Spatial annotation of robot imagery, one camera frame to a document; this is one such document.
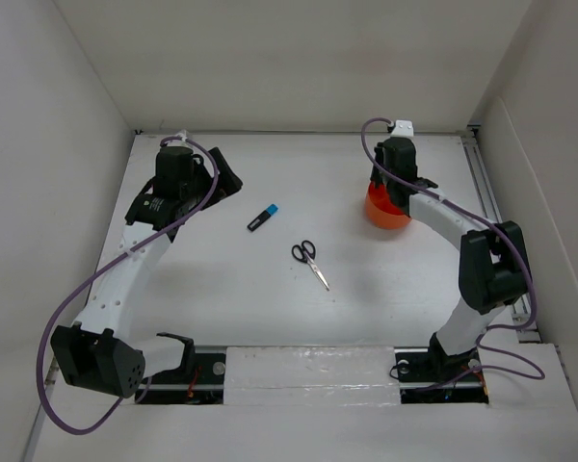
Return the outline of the black handled scissors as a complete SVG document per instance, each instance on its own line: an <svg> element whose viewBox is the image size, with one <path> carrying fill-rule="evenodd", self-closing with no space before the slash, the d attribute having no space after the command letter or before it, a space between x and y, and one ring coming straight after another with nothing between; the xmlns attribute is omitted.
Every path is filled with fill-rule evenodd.
<svg viewBox="0 0 578 462"><path fill-rule="evenodd" d="M317 277L322 286L329 291L330 286L321 270L315 263L316 247L310 240L303 240L299 244L294 244L291 249L292 256L300 263L306 264L310 267L313 274Z"/></svg>

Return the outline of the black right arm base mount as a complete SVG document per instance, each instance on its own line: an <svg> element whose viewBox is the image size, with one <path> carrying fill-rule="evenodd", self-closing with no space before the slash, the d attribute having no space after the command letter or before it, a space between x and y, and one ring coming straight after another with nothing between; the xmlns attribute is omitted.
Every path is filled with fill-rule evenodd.
<svg viewBox="0 0 578 462"><path fill-rule="evenodd" d="M400 384L402 404L488 404L486 382L481 372L458 376L480 365L476 349L458 359L444 359L428 348L401 348L389 376Z"/></svg>

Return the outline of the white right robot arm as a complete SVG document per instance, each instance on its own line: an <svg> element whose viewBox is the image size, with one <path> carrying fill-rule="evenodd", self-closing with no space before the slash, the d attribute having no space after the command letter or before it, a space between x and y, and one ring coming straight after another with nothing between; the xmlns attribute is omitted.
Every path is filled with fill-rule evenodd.
<svg viewBox="0 0 578 462"><path fill-rule="evenodd" d="M430 340L426 367L449 378L468 361L478 338L503 309L529 293L530 267L521 227L490 221L446 199L438 185L418 174L416 147L390 137L374 148L371 183L405 216L428 225L460 255L460 300Z"/></svg>

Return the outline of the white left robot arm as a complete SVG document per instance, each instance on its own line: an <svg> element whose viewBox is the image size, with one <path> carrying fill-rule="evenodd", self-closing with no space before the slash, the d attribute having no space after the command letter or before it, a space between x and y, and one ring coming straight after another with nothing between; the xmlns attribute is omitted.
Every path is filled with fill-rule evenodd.
<svg viewBox="0 0 578 462"><path fill-rule="evenodd" d="M121 262L105 273L73 325L59 325L51 336L67 384L130 398L148 377L161 374L181 382L196 373L192 339L161 332L147 344L133 346L129 337L149 276L174 242L183 219L243 186L219 148L209 154L217 168L214 174L190 147L174 142L161 146L154 176L125 215L118 247Z"/></svg>

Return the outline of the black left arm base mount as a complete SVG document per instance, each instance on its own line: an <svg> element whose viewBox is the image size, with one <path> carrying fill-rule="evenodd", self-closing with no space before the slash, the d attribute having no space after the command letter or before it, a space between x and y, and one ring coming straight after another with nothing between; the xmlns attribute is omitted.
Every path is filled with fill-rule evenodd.
<svg viewBox="0 0 578 462"><path fill-rule="evenodd" d="M159 372L148 389L143 383L135 394L142 405L223 404L226 371L225 349L197 349L188 370Z"/></svg>

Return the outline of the blue capped black highlighter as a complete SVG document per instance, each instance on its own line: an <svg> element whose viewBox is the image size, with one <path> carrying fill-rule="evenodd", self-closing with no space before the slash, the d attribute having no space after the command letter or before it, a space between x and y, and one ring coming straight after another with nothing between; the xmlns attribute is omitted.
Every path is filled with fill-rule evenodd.
<svg viewBox="0 0 578 462"><path fill-rule="evenodd" d="M254 232L263 223L269 220L277 211L278 207L275 204L271 204L247 225L247 229L250 232Z"/></svg>

